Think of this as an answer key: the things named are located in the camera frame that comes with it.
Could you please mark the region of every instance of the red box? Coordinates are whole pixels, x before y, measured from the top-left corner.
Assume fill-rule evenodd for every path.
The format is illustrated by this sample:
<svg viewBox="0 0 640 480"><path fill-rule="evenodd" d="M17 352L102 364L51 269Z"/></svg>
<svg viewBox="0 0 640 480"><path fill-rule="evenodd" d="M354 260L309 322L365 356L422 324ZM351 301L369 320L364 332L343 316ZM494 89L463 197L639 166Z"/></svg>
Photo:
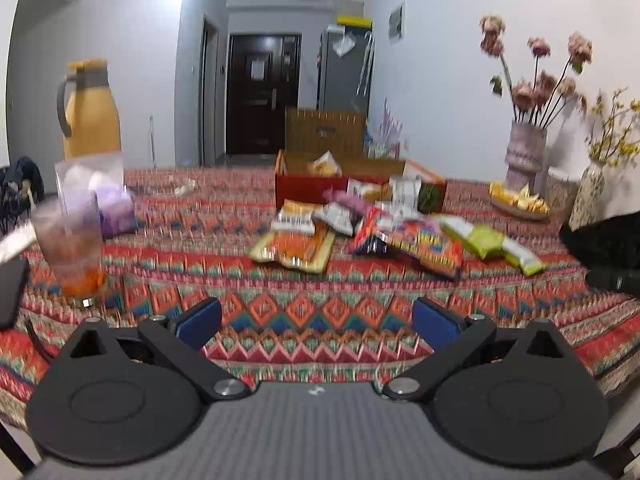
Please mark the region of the red box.
<svg viewBox="0 0 640 480"><path fill-rule="evenodd" d="M342 169L342 176L315 176L308 172L307 165L317 157L280 150L276 159L276 208L285 200L311 204L325 204L322 194L328 189L346 191L350 178L372 184L386 184L390 176L420 176L422 188L431 189L433 200L428 207L420 207L421 213L441 212L447 181L412 160L393 158L343 158L335 160Z"/></svg>

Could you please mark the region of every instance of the dark brown door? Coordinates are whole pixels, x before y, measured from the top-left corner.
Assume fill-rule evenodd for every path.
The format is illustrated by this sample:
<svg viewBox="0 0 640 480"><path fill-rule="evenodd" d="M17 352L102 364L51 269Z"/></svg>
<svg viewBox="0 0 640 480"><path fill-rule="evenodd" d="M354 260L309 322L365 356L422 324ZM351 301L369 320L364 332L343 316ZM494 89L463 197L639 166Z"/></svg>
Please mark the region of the dark brown door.
<svg viewBox="0 0 640 480"><path fill-rule="evenodd" d="M284 149L285 110L298 105L299 34L234 34L226 89L226 152Z"/></svg>

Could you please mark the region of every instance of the red geometric tablecloth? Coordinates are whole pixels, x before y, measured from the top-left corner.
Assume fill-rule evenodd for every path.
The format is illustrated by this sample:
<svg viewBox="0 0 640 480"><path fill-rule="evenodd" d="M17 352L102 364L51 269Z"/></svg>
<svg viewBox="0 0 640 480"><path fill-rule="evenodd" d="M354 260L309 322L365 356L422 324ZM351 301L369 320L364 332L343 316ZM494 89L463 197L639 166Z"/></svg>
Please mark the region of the red geometric tablecloth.
<svg viewBox="0 0 640 480"><path fill-rule="evenodd" d="M187 178L194 193L170 192ZM220 298L224 328L207 355L249 384L283 381L384 383L431 352L410 329L410 307L433 296L463 316L482 311L501 326L551 317L601 389L610 394L639 365L640 301L594 294L585 270L558 238L557 219L525 222L497 212L486 184L451 181L445 210L490 224L546 263L525 278L503 261L466 256L462 279L451 283L395 260L350 256L338 239L321 276L259 266L245 254L274 216L271 170L128 171L139 195L140 229L108 242L108 299L91 312L59 295L37 246L27 251L30 283L13 330L0 333L0 412L24 426L24 405L46 371L24 329L30 316L52 351L82 318L129 326L155 312L175 315L206 295Z"/></svg>

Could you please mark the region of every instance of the metal screw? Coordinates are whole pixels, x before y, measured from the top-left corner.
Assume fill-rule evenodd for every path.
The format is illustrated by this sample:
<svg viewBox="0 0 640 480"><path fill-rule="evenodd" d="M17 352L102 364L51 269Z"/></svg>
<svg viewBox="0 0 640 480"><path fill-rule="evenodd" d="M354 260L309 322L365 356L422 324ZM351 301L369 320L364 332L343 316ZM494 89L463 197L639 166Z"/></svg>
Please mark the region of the metal screw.
<svg viewBox="0 0 640 480"><path fill-rule="evenodd" d="M222 379L213 386L213 391L223 397L236 396L244 392L246 386L238 379Z"/></svg>
<svg viewBox="0 0 640 480"><path fill-rule="evenodd" d="M396 395L414 394L420 389L420 383L410 377L396 377L387 386Z"/></svg>

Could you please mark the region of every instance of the drinking glass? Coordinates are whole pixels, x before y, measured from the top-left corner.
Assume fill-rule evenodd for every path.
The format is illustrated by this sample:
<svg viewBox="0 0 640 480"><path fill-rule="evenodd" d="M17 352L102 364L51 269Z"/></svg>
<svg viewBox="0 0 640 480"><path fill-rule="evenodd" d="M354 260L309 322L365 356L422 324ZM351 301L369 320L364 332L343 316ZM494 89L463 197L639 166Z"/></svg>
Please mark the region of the drinking glass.
<svg viewBox="0 0 640 480"><path fill-rule="evenodd" d="M84 306L104 283L100 211L93 191L49 199L31 214L45 260L64 294Z"/></svg>

